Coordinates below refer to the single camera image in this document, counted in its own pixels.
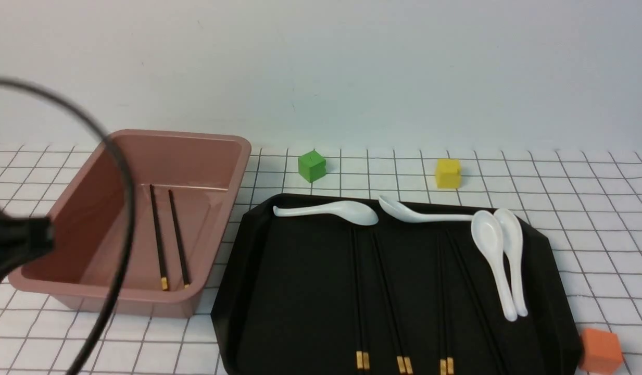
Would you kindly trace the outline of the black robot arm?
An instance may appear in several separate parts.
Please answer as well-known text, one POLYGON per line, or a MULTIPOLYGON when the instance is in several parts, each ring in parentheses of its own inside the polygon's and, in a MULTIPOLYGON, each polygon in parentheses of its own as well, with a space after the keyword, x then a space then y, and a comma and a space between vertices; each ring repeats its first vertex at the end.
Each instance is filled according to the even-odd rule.
POLYGON ((52 252, 54 245, 49 216, 12 217, 0 209, 0 283, 16 268, 52 252))

